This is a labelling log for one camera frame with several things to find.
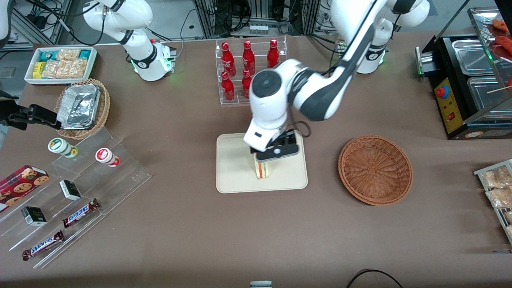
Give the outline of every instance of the brown woven basket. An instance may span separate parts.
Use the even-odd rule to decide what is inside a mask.
[[[413,182],[407,155],[395,143],[375,135],[350,140],[339,154],[338,172],[354,197],[375,206],[402,200]]]
[[[106,119],[109,116],[110,109],[110,95],[106,90],[105,86],[98,80],[95,79],[87,79],[85,81],[80,81],[77,83],[71,84],[72,86],[78,85],[86,85],[86,84],[95,84],[99,88],[101,88],[100,95],[100,103],[98,105],[98,112],[96,113],[96,124],[90,130],[57,130],[57,133],[66,138],[72,138],[75,140],[85,139],[87,136],[93,134],[95,131],[103,127],[106,123]],[[57,105],[55,106],[54,111],[58,112],[60,107],[60,102],[62,101],[62,97],[64,96],[64,91],[60,94],[59,100],[57,101]]]

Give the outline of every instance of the beige tray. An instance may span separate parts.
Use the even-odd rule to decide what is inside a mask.
[[[243,193],[303,189],[308,185],[303,139],[296,131],[299,153],[270,161],[270,175],[257,179],[254,157],[244,142],[244,133],[223,134],[217,138],[217,190]]]

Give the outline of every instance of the coca-cola bottle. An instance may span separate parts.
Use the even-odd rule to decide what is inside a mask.
[[[278,41],[270,40],[270,49],[267,53],[267,68],[274,68],[279,63]]]
[[[256,73],[256,64],[254,61],[254,52],[251,48],[251,41],[244,41],[244,54],[242,55],[244,61],[244,69],[249,70],[251,75]]]
[[[251,87],[251,73],[244,69],[244,78],[242,79],[242,88],[244,89],[244,97],[249,100],[249,88]]]
[[[223,42],[221,44],[222,47],[222,66],[224,66],[224,70],[229,73],[229,76],[234,77],[237,74],[237,69],[234,67],[234,57],[231,51],[229,50],[229,44]]]
[[[224,92],[224,97],[226,97],[226,101],[233,102],[234,101],[234,86],[231,79],[229,79],[229,74],[226,71],[222,71],[222,91]]]

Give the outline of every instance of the clear acrylic display stand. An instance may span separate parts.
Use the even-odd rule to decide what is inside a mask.
[[[267,53],[270,48],[270,40],[276,39],[278,41],[278,50],[279,50],[279,63],[284,62],[287,59],[287,47],[286,47],[286,37],[255,37],[255,38],[247,38],[247,40],[251,41],[251,47],[254,51],[254,59],[256,65],[256,73],[260,72],[263,69],[267,69]],[[224,71],[224,67],[222,66],[222,49],[221,44],[223,42],[227,42],[229,44],[229,49],[234,57],[234,66],[237,69],[237,74],[234,77],[231,77],[231,81],[233,81],[234,85],[234,101],[228,102],[226,101],[226,97],[224,97],[224,93],[222,91],[222,78],[221,73]],[[217,64],[217,82],[219,83],[219,97],[221,104],[248,104],[249,100],[244,97],[244,90],[242,88],[242,78],[244,71],[244,64],[242,62],[242,54],[244,54],[244,45],[243,42],[238,38],[231,39],[223,39],[217,40],[215,43],[215,62]]]
[[[0,214],[2,242],[10,247],[9,251],[19,254],[20,261],[24,250],[31,249],[59,230],[64,233],[64,242],[55,244],[26,261],[33,268],[44,268],[48,265],[151,178],[144,167],[126,151],[121,139],[107,128],[100,129],[76,146],[78,155],[75,158],[61,156],[46,169],[51,177],[46,186],[29,194],[25,201],[19,201],[16,207],[5,211],[5,215]],[[96,161],[94,154],[102,147],[112,150],[121,159],[121,164],[112,168]],[[75,182],[82,195],[79,201],[64,197],[59,186],[63,179]],[[77,223],[64,228],[62,220],[94,198],[101,206]],[[21,213],[25,206],[41,208],[47,223],[40,227],[27,225]]]

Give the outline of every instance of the small black box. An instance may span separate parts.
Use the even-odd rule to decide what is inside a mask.
[[[69,200],[78,201],[82,197],[75,183],[69,180],[62,180],[60,183],[60,189],[64,193],[64,197]]]
[[[26,206],[23,207],[22,214],[28,225],[43,226],[46,224],[46,219],[42,214],[41,208]]]

